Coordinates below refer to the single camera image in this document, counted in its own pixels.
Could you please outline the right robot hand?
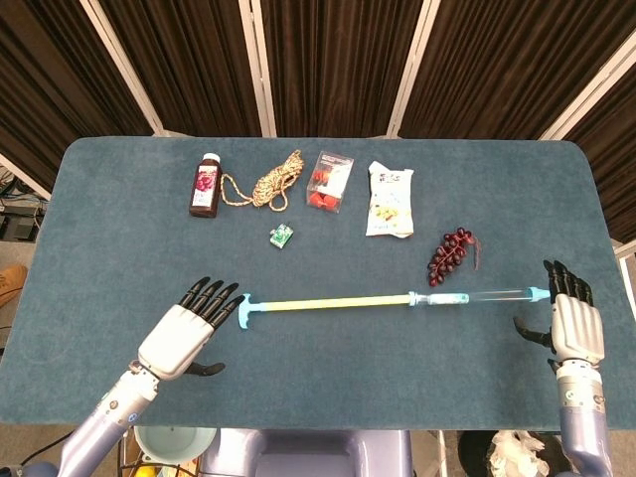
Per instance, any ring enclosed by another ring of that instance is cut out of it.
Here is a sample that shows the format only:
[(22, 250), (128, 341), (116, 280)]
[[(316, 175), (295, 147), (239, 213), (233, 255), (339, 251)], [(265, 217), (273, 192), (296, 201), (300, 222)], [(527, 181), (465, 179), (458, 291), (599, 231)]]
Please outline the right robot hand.
[(558, 260), (545, 260), (548, 274), (552, 325), (549, 332), (530, 330), (515, 316), (517, 333), (526, 341), (549, 348), (548, 359), (554, 374), (567, 361), (582, 361), (597, 370), (605, 358), (602, 319), (594, 306), (590, 285)]

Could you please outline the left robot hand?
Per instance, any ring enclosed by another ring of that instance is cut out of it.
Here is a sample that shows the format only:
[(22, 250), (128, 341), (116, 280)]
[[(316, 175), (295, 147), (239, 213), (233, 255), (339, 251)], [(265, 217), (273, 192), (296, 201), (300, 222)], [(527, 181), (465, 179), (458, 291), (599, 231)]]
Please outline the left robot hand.
[(234, 295), (238, 288), (236, 282), (224, 285), (209, 276), (195, 282), (141, 343), (140, 365), (161, 381), (182, 375), (211, 377), (224, 371), (225, 364), (202, 365), (196, 357), (243, 303), (242, 295)]

